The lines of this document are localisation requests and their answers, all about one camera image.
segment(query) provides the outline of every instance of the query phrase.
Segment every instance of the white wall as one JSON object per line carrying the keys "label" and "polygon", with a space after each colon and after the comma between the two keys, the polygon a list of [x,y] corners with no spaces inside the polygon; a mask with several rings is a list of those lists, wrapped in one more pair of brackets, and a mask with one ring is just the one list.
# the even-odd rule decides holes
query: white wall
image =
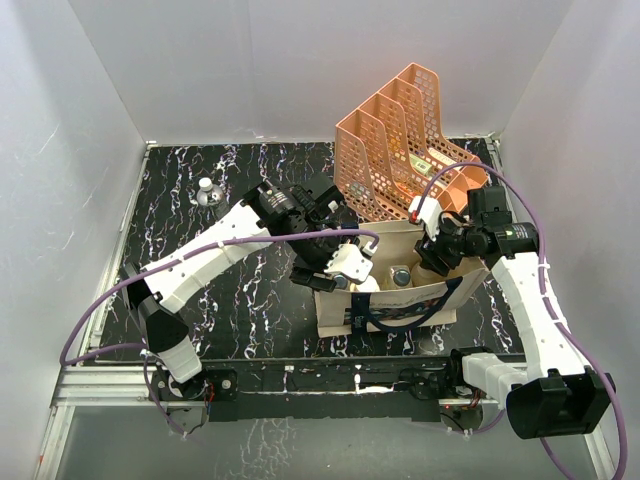
{"label": "white wall", "polygon": [[[575,2],[502,136],[506,173],[546,226],[569,325],[617,384],[629,478],[640,476],[638,45],[638,2]],[[605,433],[617,458],[612,422]]]}
{"label": "white wall", "polygon": [[0,476],[38,460],[66,337],[96,293],[143,142],[71,7],[0,0]]}
{"label": "white wall", "polygon": [[160,143],[328,140],[412,61],[448,135],[502,130],[570,0],[70,0]]}

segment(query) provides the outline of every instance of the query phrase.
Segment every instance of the marble tabletop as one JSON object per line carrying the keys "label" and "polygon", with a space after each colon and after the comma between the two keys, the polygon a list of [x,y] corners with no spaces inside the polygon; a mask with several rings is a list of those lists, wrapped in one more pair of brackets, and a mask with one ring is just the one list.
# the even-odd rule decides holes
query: marble tabletop
{"label": "marble tabletop", "polygon": [[[484,139],[454,142],[491,158]],[[150,150],[122,263],[140,265],[171,253],[213,223],[195,195],[198,179],[211,177],[231,204],[263,179],[299,183],[333,173],[332,143],[162,146]],[[272,245],[216,278],[180,312],[203,359],[315,356],[444,355],[452,348],[485,345],[496,353],[522,353],[522,342],[492,277],[458,309],[457,323],[394,335],[373,333],[321,339],[310,289],[288,280],[294,253]],[[138,341],[140,334],[115,296],[108,307],[101,346]],[[117,351],[98,361],[138,361]]]}

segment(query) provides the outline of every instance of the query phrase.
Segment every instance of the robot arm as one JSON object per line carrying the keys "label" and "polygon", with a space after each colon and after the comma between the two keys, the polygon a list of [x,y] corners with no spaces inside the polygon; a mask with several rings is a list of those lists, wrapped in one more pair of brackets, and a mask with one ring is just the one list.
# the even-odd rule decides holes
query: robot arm
{"label": "robot arm", "polygon": [[[609,405],[600,378],[549,318],[538,286],[538,234],[530,223],[512,223],[502,187],[468,192],[468,218],[444,217],[437,201],[418,199],[410,209],[425,236],[416,244],[421,266],[446,276],[464,257],[480,257],[502,287],[522,339],[526,371],[483,347],[452,351],[449,387],[484,391],[507,410],[520,438],[590,433]],[[547,280],[547,295],[566,320]]]}
{"label": "robot arm", "polygon": [[[236,238],[265,238],[336,227],[330,216],[344,197],[324,174],[303,185],[278,187],[265,181],[244,195],[227,215],[198,237],[170,255],[142,267],[152,270],[174,260],[178,265],[135,282],[125,290],[125,303],[136,319],[149,350],[160,357],[171,376],[185,389],[199,390],[202,364],[189,338],[189,328],[178,312],[195,293],[253,252],[271,242],[224,245]],[[190,252],[219,242],[219,248],[184,260]],[[332,291],[335,275],[352,282],[366,280],[375,252],[370,244],[358,245],[357,237],[334,236],[288,242],[297,253],[290,279],[317,290]],[[125,265],[123,276],[131,278],[136,266]]]}

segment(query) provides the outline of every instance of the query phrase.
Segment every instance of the orange plastic rack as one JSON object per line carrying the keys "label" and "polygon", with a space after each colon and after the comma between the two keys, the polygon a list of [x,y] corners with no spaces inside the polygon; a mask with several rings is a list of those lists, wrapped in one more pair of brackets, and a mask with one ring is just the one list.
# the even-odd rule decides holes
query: orange plastic rack
{"label": "orange plastic rack", "polygon": [[[368,221],[405,219],[414,196],[435,172],[480,162],[449,142],[440,123],[440,87],[431,70],[412,63],[336,126],[334,181]],[[467,190],[487,182],[473,167],[451,170],[429,192],[443,210],[460,212]]]}

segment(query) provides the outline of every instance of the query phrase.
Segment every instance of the bag handle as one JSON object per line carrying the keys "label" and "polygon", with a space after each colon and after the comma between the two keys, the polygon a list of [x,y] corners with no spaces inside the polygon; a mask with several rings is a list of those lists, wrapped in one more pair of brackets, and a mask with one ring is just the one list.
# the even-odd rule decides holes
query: bag handle
{"label": "bag handle", "polygon": [[433,317],[436,313],[442,310],[442,307],[447,303],[447,300],[453,295],[453,292],[456,291],[456,288],[460,286],[462,283],[462,277],[452,278],[450,280],[445,280],[447,285],[447,291],[445,294],[440,297],[440,299],[431,305],[425,314],[414,320],[413,322],[407,325],[401,326],[391,326],[385,325],[380,320],[375,318],[371,310],[369,309],[369,305],[371,302],[371,294],[370,293],[354,293],[351,295],[351,331],[352,333],[356,332],[367,332],[367,322],[370,322],[374,327],[378,330],[386,333],[406,333],[409,330],[413,330],[414,328],[422,325],[424,322]]}

